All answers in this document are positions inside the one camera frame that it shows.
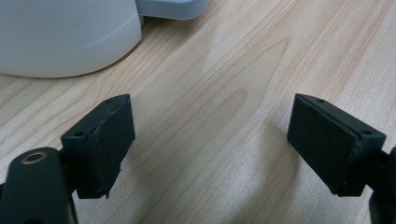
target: screw hole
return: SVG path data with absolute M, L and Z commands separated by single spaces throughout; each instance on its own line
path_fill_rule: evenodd
M 372 135 L 372 133 L 371 133 L 371 132 L 369 132 L 369 131 L 366 131 L 366 130 L 362 130 L 361 132 L 362 132 L 362 133 L 364 133 L 364 134 L 367 134 L 367 135 Z
M 75 137 L 80 137 L 80 136 L 82 136 L 84 134 L 85 134 L 85 132 L 76 132 L 75 133 Z
M 29 155 L 23 157 L 22 164 L 25 164 L 25 165 L 33 164 L 33 163 L 36 163 L 36 162 L 46 159 L 46 157 L 47 157 L 46 152 L 43 152 L 43 151 L 34 152 L 32 154 L 29 154 Z

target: light wood surface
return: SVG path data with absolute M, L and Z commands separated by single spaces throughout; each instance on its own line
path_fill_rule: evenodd
M 109 199 L 80 223 L 370 223 L 288 143 L 296 92 L 323 98 L 396 146 L 392 0 L 211 0 L 192 21 L 147 19 L 140 44 L 81 77 L 0 75 L 0 175 L 104 99 L 130 93 L 136 140 Z

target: white plastic base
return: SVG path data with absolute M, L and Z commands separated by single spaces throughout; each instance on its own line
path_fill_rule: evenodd
M 72 77 L 106 67 L 140 40 L 133 0 L 4 0 L 0 73 Z

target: wood grain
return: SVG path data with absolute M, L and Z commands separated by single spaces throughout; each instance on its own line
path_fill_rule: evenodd
M 370 223 L 366 189 L 339 198 L 286 139 L 296 92 L 396 146 L 396 4 L 211 0 L 191 21 L 146 18 L 140 44 L 101 71 L 0 75 L 0 177 L 104 99 L 130 93 L 136 140 L 109 199 L 80 223 Z

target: black clamp jaw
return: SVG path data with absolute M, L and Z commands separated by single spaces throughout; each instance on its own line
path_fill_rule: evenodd
M 37 148 L 11 162 L 0 223 L 78 223 L 71 194 L 108 197 L 134 138 L 130 96 L 103 101 L 61 137 L 61 151 Z
M 374 224 L 396 223 L 396 147 L 386 136 L 322 99 L 296 94 L 289 142 L 333 194 L 360 196 L 366 185 Z

